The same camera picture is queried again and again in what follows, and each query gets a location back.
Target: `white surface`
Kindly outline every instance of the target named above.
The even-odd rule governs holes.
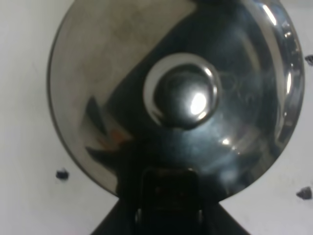
[[[313,1],[283,0],[305,54],[313,54]],[[87,235],[116,199],[88,179],[52,126],[45,89],[49,50],[72,0],[0,0],[0,234]],[[296,131],[274,166],[222,205],[253,235],[313,234],[313,68]],[[66,183],[54,177],[65,167]]]

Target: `pot lid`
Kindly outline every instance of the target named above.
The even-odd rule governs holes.
[[[77,0],[48,71],[64,146],[120,197],[149,167],[194,170],[214,201],[241,191],[286,147],[303,92],[277,0]]]

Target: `stainless steel lid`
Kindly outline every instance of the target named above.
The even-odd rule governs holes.
[[[121,197],[148,167],[193,169],[211,200],[241,191],[286,147],[303,92],[277,0],[77,0],[48,72],[64,146]]]

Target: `lid knob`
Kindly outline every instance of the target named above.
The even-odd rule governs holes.
[[[148,73],[144,104],[158,125],[192,129],[215,111],[219,83],[217,71],[205,59],[189,53],[172,54]]]

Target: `metal knob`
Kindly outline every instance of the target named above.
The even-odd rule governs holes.
[[[215,111],[219,83],[217,71],[205,59],[189,53],[172,54],[148,73],[144,104],[158,125],[192,129]]]

